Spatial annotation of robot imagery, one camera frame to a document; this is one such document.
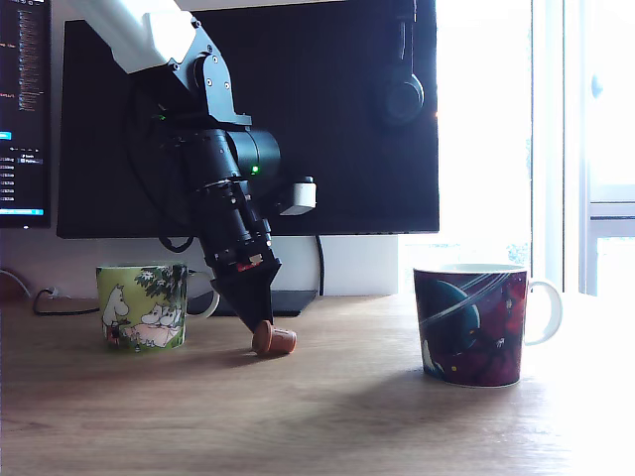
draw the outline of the monitor screen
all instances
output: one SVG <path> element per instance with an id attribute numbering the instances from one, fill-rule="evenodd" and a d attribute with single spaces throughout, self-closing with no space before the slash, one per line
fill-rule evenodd
<path id="1" fill-rule="evenodd" d="M 273 134 L 285 173 L 315 178 L 317 208 L 268 217 L 274 235 L 439 230 L 436 10 L 434 0 L 418 3 L 414 71 L 425 102 L 398 127 L 376 107 L 403 53 L 392 0 L 194 12 L 228 64 L 236 112 Z M 128 135 L 141 179 L 168 218 L 126 162 L 121 124 L 130 78 L 85 22 L 67 22 L 64 37 L 58 234 L 187 236 L 178 158 L 148 140 L 143 123 L 157 108 L 140 98 L 142 124 Z"/>
<path id="2" fill-rule="evenodd" d="M 51 225 L 50 0 L 0 0 L 0 228 Z"/>

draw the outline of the black headphones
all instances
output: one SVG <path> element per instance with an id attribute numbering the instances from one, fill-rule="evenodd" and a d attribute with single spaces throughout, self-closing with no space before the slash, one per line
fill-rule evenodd
<path id="1" fill-rule="evenodd" d="M 414 33 L 417 22 L 417 0 L 394 3 L 399 29 L 399 49 L 380 91 L 380 107 L 391 126 L 404 126 L 414 121 L 424 107 L 424 89 L 415 76 L 413 64 Z"/>

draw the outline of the cable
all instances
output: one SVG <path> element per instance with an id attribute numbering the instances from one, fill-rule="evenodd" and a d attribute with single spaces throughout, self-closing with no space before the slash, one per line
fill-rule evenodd
<path id="1" fill-rule="evenodd" d="M 4 270 L 0 270 L 0 275 L 6 275 L 9 278 L 13 278 L 13 280 L 18 283 L 20 285 L 20 287 L 24 290 L 25 295 L 27 295 L 28 298 L 31 298 L 31 292 L 27 289 L 27 287 L 25 286 L 24 283 L 22 283 L 22 281 L 20 280 L 20 278 L 18 278 L 16 275 L 14 275 L 13 273 L 9 273 L 8 271 L 4 271 Z"/>
<path id="2" fill-rule="evenodd" d="M 324 249 L 321 246 L 321 238 L 316 235 L 317 255 L 319 256 L 319 295 L 324 296 Z"/>
<path id="3" fill-rule="evenodd" d="M 170 220 L 170 221 L 172 221 L 176 225 L 179 225 L 182 228 L 187 228 L 188 226 L 186 224 L 181 223 L 179 220 L 177 220 L 176 218 L 172 217 L 166 211 L 165 207 L 161 206 L 157 202 L 157 200 L 155 200 L 155 197 L 152 195 L 152 193 L 150 193 L 150 191 L 146 187 L 146 184 L 143 181 L 143 179 L 141 178 L 141 174 L 139 173 L 139 170 L 137 169 L 136 164 L 132 160 L 132 154 L 130 152 L 130 137 L 128 135 L 128 127 L 127 127 L 127 125 L 128 125 L 128 118 L 129 117 L 132 117 L 132 119 L 135 122 L 135 124 L 137 123 L 136 92 L 137 92 L 137 89 L 136 89 L 136 87 L 133 86 L 130 89 L 130 92 L 128 94 L 128 99 L 126 100 L 126 105 L 124 107 L 124 117 L 123 117 L 123 120 L 121 121 L 121 125 L 122 125 L 122 131 L 121 132 L 122 132 L 122 138 L 123 138 L 123 144 L 124 144 L 124 155 L 126 157 L 126 162 L 128 163 L 128 167 L 130 167 L 130 171 L 132 172 L 132 175 L 134 176 L 135 181 L 137 182 L 137 184 L 139 185 L 139 187 L 141 188 L 143 193 L 146 195 L 146 198 L 148 199 L 148 201 L 150 201 L 152 206 L 159 213 L 159 215 L 164 220 Z M 152 133 L 152 127 L 147 131 L 146 138 L 148 138 L 151 135 L 151 133 Z M 183 245 L 181 245 L 181 246 L 174 246 L 172 241 L 166 236 L 160 237 L 159 241 L 161 242 L 161 244 L 167 250 L 169 250 L 169 251 L 171 251 L 173 253 L 183 253 L 191 246 L 191 244 L 194 241 L 194 237 L 191 236 L 188 239 L 188 241 L 186 243 L 184 243 Z"/>
<path id="4" fill-rule="evenodd" d="M 188 238 L 188 241 L 186 241 L 181 246 L 175 246 L 172 243 L 172 240 L 170 238 L 165 237 L 165 236 L 160 236 L 159 237 L 159 241 L 164 246 L 164 248 L 166 248 L 168 251 L 172 251 L 173 253 L 181 254 L 181 253 L 184 253 L 185 251 L 188 250 L 188 248 L 194 242 L 194 237 L 191 236 L 190 238 Z"/>
<path id="5" fill-rule="evenodd" d="M 53 295 L 53 291 L 51 290 L 41 290 L 36 295 L 36 298 L 33 299 L 33 314 L 35 315 L 84 315 L 84 314 L 93 314 L 94 312 L 99 312 L 99 307 L 95 309 L 85 309 L 85 310 L 68 310 L 68 311 L 43 311 L 38 310 L 38 301 L 40 300 L 40 296 L 44 293 L 48 295 Z"/>

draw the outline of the window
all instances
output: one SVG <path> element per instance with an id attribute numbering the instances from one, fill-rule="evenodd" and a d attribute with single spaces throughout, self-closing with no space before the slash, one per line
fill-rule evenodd
<path id="1" fill-rule="evenodd" d="M 412 267 L 530 263 L 531 2 L 437 2 L 441 232 L 400 237 Z"/>
<path id="2" fill-rule="evenodd" d="M 596 296 L 625 291 L 635 260 L 635 3 L 576 0 L 581 25 L 579 69 L 583 184 L 580 290 Z"/>

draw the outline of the white wall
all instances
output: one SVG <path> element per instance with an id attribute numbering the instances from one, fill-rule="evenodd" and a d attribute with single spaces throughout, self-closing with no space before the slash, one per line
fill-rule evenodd
<path id="1" fill-rule="evenodd" d="M 181 0 L 184 9 L 200 10 L 228 6 L 263 5 L 267 0 Z M 53 9 L 53 148 L 54 171 L 60 146 L 62 57 L 64 21 L 78 17 L 69 0 L 56 0 Z M 58 177 L 54 173 L 54 217 L 57 209 Z M 94 268 L 102 263 L 183 259 L 192 268 L 204 270 L 202 252 L 196 243 L 183 255 L 173 255 L 158 240 L 61 240 L 51 230 L 8 230 L 0 238 L 0 262 L 18 271 L 34 290 L 56 286 L 77 298 L 96 296 Z M 396 236 L 325 237 L 326 292 L 330 295 L 387 295 L 398 288 L 398 243 Z M 318 255 L 313 238 L 275 238 L 274 251 L 283 268 L 274 289 L 310 290 L 318 287 Z"/>

